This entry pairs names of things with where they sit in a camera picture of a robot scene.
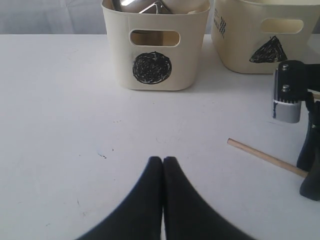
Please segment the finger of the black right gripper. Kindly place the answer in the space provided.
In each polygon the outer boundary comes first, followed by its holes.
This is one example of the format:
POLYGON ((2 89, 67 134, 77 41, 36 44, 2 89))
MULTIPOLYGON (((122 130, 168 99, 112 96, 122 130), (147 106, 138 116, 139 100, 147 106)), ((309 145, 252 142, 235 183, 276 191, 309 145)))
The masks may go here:
POLYGON ((320 143, 309 143, 301 150, 299 166, 308 174, 302 182, 299 193, 310 200, 320 200, 320 143))

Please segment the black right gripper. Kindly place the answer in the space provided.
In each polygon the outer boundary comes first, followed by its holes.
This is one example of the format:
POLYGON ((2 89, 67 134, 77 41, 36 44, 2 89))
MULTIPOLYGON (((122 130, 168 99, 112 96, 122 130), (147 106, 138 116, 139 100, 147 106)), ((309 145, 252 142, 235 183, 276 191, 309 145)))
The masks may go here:
MULTIPOLYGON (((303 64, 302 101, 310 98, 309 91, 320 91, 320 64, 303 64)), ((320 146, 320 102, 306 103, 308 126, 306 137, 296 166, 311 168, 316 160, 316 149, 320 146)))

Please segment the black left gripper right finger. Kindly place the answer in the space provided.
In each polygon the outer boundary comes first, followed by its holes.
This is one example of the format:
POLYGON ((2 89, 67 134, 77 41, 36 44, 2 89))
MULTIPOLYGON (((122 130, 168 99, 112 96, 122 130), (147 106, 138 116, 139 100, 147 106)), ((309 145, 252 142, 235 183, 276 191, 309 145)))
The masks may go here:
POLYGON ((163 160, 164 225, 168 240, 252 240, 200 196, 178 160, 163 160))

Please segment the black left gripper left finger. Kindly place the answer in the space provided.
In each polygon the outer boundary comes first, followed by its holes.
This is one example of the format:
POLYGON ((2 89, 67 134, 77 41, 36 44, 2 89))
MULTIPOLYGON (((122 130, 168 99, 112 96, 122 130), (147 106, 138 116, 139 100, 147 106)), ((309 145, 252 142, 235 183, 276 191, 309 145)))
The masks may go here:
POLYGON ((163 216, 163 162, 148 159, 124 200, 79 240, 159 240, 163 216))

